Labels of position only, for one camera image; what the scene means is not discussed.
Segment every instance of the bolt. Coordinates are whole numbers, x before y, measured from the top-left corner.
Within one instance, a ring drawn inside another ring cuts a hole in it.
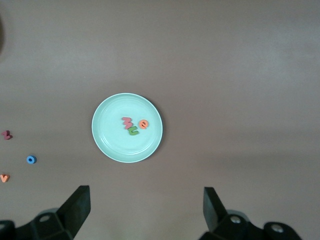
[[[278,225],[278,224],[272,224],[271,228],[273,231],[277,232],[277,233],[283,233],[284,229],[282,228],[282,226]]]
[[[232,216],[230,219],[231,219],[231,221],[232,221],[234,224],[239,224],[239,223],[241,223],[240,218],[237,217],[237,216]]]

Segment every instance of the turquoise plate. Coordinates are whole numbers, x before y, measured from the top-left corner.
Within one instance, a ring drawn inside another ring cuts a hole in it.
[[[123,117],[131,118],[138,134],[131,135],[125,129]],[[141,120],[147,120],[147,128],[140,127]],[[162,133],[161,117],[155,106],[133,93],[108,97],[97,107],[92,118],[96,145],[109,158],[122,163],[136,163],[148,158],[158,148]]]

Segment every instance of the gray table surface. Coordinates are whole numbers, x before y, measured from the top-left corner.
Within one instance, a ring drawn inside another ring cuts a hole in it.
[[[208,186],[260,228],[320,239],[320,1],[0,0],[0,21],[0,219],[90,185],[76,240],[196,240]],[[91,133],[125,92],[164,124],[132,164]]]

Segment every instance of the plate rim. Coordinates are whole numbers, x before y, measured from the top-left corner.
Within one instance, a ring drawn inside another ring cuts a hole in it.
[[[106,102],[107,100],[109,100],[110,98],[113,98],[113,97],[116,97],[116,96],[119,96],[119,95],[132,95],[132,96],[135,96],[135,97],[138,97],[140,99],[143,99],[144,101],[148,102],[155,110],[155,112],[157,113],[157,116],[159,117],[160,119],[160,123],[161,123],[161,131],[160,131],[160,138],[159,138],[159,141],[157,142],[156,144],[156,147],[154,148],[154,150],[147,156],[145,156],[144,158],[142,159],[138,159],[138,160],[135,160],[135,161],[121,161],[119,159],[115,159],[114,157],[111,157],[109,154],[107,154],[104,150],[102,150],[100,148],[100,146],[97,144],[97,141],[95,139],[95,135],[94,135],[94,119],[95,119],[95,115],[97,113],[97,110],[100,108],[100,106],[102,106],[104,104],[104,102]],[[147,98],[141,96],[141,95],[138,95],[138,94],[135,94],[135,93],[131,93],[131,92],[121,92],[121,93],[116,93],[114,95],[111,95],[109,97],[107,97],[105,100],[103,100],[99,105],[98,107],[95,109],[94,111],[94,114],[92,116],[92,121],[91,121],[91,133],[92,133],[92,137],[93,137],[93,140],[95,142],[95,145],[100,149],[100,151],[106,155],[108,158],[114,160],[114,161],[117,161],[117,162],[120,162],[120,163],[125,163],[125,164],[133,164],[133,163],[137,163],[137,162],[141,162],[142,160],[145,160],[147,158],[149,158],[152,154],[155,153],[155,151],[158,149],[161,141],[162,141],[162,138],[163,138],[163,122],[162,122],[162,118],[161,118],[161,115],[158,111],[158,109],[154,106],[154,104],[152,102],[150,102]]]

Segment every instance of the plate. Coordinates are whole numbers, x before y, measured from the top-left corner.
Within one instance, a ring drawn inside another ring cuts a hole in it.
[[[126,123],[123,118],[131,120]],[[158,110],[150,101],[133,93],[108,97],[97,107],[92,118],[96,145],[109,158],[122,163],[148,158],[158,148],[162,134]]]

